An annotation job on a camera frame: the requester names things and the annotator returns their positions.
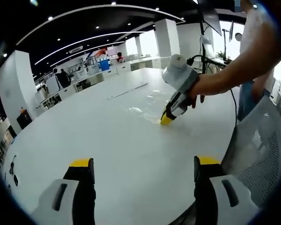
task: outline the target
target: mesh chair back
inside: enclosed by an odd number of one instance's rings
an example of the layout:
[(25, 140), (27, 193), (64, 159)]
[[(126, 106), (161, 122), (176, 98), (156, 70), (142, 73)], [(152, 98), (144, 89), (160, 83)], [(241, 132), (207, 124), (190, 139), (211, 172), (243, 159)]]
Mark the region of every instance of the mesh chair back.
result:
[(281, 177), (281, 116), (267, 97), (237, 125), (222, 166), (264, 205)]

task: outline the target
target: person's arm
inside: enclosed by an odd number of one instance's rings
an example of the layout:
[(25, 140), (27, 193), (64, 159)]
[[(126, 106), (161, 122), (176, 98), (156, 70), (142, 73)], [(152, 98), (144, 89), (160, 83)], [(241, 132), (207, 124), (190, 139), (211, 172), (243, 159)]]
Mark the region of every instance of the person's arm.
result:
[(263, 23), (251, 46), (225, 69), (214, 75), (200, 75), (190, 91), (197, 95), (216, 95), (251, 81), (273, 69), (281, 61), (281, 42), (268, 23)]

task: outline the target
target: person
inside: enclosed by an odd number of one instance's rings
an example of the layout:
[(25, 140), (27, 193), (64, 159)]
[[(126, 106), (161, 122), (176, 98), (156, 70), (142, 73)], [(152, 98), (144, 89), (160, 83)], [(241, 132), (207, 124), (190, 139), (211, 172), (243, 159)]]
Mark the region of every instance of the person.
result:
[[(250, 44), (257, 34), (258, 28), (265, 22), (263, 21), (262, 14), (253, 7), (249, 0), (241, 0), (240, 6), (241, 10), (247, 14), (244, 34), (240, 43), (240, 53), (242, 54), (250, 47)], [(273, 85), (274, 69), (252, 81), (243, 83), (240, 88), (237, 119), (242, 121), (263, 96), (270, 97)]]
[(53, 70), (54, 74), (56, 75), (60, 85), (63, 87), (63, 88), (66, 88), (68, 85), (68, 78), (65, 77), (63, 74), (60, 74), (58, 73), (57, 69), (55, 68)]
[(281, 39), (276, 32), (272, 24), (262, 23), (249, 47), (226, 68), (213, 75), (200, 75), (189, 92), (194, 99), (192, 107), (196, 107), (198, 95), (203, 103), (206, 95), (227, 92), (271, 71), (281, 61)]
[(117, 58), (117, 61), (118, 61), (118, 62), (124, 58), (124, 57), (122, 56), (122, 53), (121, 53), (121, 52), (118, 52), (117, 55), (118, 55), (118, 58)]
[(64, 69), (61, 69), (60, 74), (67, 78), (67, 85), (69, 86), (71, 84), (71, 78), (69, 77), (69, 75), (66, 73), (66, 71), (64, 71)]

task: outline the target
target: white table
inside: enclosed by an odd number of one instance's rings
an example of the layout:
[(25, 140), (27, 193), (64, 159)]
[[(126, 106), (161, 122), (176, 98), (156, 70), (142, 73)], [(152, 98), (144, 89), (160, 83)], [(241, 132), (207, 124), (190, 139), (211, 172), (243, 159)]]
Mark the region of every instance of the white table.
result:
[[(143, 68), (83, 90), (29, 124), (7, 153), (4, 171), (31, 213), (41, 193), (69, 164), (94, 158), (98, 225), (165, 225), (194, 201), (193, 157), (221, 160), (235, 122), (230, 92), (206, 97), (170, 126), (158, 124), (174, 90), (161, 69)], [(111, 96), (148, 85), (122, 96)], [(9, 175), (14, 154), (15, 187)]]

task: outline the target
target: monitor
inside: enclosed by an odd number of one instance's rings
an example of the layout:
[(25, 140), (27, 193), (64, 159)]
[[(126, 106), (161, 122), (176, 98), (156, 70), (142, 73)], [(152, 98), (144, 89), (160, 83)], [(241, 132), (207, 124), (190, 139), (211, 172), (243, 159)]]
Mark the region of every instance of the monitor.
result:
[(216, 10), (210, 5), (208, 0), (198, 0), (198, 6), (203, 14), (203, 20), (219, 35), (222, 36), (220, 19)]
[(233, 38), (233, 27), (234, 27), (234, 21), (231, 22), (231, 27), (229, 30), (229, 42), (231, 42)]
[(203, 44), (203, 46), (205, 48), (207, 58), (215, 59), (216, 58), (216, 54), (214, 52), (214, 48), (212, 47), (212, 43), (209, 40), (209, 38), (201, 35), (201, 41), (202, 41), (202, 44)]

